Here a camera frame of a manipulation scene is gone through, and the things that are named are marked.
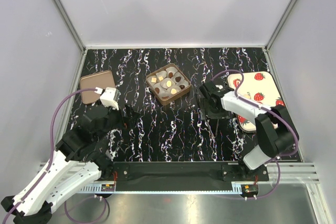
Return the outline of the silver metal tongs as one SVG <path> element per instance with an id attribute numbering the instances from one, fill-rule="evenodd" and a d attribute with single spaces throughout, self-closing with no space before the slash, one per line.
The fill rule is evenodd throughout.
<path id="1" fill-rule="evenodd" d="M 214 136 L 217 137 L 218 135 L 218 126 L 219 126 L 219 119 L 215 120 L 215 133 Z"/>

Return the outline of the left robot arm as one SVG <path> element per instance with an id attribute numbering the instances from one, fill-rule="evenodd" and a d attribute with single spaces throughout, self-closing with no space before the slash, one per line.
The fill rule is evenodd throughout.
<path id="1" fill-rule="evenodd" d="M 47 223 L 80 188 L 109 179 L 113 164 L 107 156 L 107 135 L 115 129 L 131 130 L 140 117 L 129 105 L 125 108 L 125 113 L 103 105 L 89 108 L 62 136 L 36 177 L 19 194 L 2 200 L 4 219 L 13 216 L 14 223 Z"/>

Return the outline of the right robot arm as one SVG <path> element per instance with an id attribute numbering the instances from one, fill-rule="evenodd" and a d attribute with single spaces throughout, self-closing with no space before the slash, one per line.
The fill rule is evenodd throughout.
<path id="1" fill-rule="evenodd" d="M 199 90 L 212 113 L 232 112 L 256 127 L 258 144 L 234 166 L 234 173 L 243 180 L 252 179 L 265 164 L 293 146 L 298 147 L 299 136 L 286 107 L 262 105 L 228 86 L 219 88 L 212 81 Z"/>

